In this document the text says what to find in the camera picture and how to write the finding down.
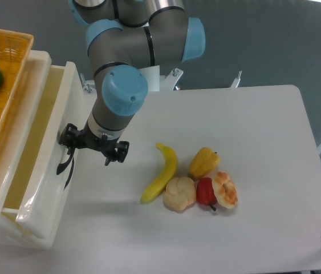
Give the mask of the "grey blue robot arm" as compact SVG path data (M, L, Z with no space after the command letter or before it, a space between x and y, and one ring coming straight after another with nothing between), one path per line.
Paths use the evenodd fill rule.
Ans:
M82 148L101 152L107 163L123 162L129 143L120 137L148 92L141 69L200 57L204 26L187 16L182 1L70 1L69 6L87 26L97 97L84 128L66 125L59 143L68 149L68 163Z

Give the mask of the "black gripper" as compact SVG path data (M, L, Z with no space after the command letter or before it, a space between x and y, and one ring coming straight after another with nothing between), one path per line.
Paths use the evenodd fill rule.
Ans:
M69 123L59 136L58 143L68 149L68 154L73 154L76 148L89 148L101 152L105 156L105 165L112 162L123 163L129 150L128 141L119 141L118 139L109 140L107 136L96 136L90 129L88 123L83 130Z

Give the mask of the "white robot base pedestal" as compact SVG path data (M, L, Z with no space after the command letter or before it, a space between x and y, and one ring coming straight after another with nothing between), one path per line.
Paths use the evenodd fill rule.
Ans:
M178 82L184 74L180 68L174 68L168 75L161 75L160 66L142 68L140 72L146 78L150 92L179 90ZM84 92L96 92L94 80L86 80L83 73L79 74L79 78Z

